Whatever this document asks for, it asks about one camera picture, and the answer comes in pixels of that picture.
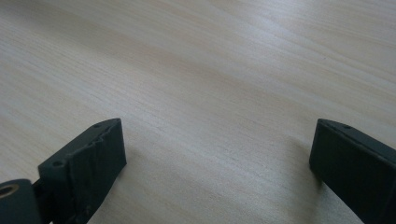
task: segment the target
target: beige surface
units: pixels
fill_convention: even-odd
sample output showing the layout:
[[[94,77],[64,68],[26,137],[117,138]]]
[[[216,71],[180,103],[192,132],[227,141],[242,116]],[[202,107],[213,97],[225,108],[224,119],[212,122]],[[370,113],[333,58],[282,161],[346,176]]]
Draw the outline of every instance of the beige surface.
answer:
[[[361,223],[308,169],[318,118],[396,147],[396,3],[0,1],[0,182],[120,117],[96,223]]]

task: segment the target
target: wooden table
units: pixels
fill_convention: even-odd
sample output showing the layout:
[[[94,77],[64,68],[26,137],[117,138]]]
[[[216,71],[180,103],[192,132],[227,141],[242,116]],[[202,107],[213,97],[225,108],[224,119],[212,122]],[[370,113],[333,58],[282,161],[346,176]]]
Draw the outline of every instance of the wooden table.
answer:
[[[396,3],[0,2],[0,182],[121,118],[90,223],[361,223],[308,167],[318,118],[396,147]]]

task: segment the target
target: black plastic part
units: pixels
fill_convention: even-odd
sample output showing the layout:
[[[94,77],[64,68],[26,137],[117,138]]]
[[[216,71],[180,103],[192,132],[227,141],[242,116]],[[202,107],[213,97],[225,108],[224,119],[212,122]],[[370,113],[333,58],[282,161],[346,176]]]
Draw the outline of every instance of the black plastic part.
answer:
[[[396,150],[319,119],[309,163],[364,223],[396,223]]]
[[[120,119],[92,125],[41,163],[42,189],[56,202],[53,223],[87,223],[125,164]]]
[[[0,184],[1,224],[41,224],[32,185],[27,179]]]

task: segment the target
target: light wood surface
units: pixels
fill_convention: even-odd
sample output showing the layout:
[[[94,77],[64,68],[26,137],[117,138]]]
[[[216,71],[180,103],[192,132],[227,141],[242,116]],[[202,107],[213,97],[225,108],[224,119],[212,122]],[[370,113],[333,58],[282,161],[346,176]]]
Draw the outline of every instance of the light wood surface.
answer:
[[[396,2],[0,1],[0,182],[121,118],[90,223],[361,223],[308,168],[318,118],[396,147]]]

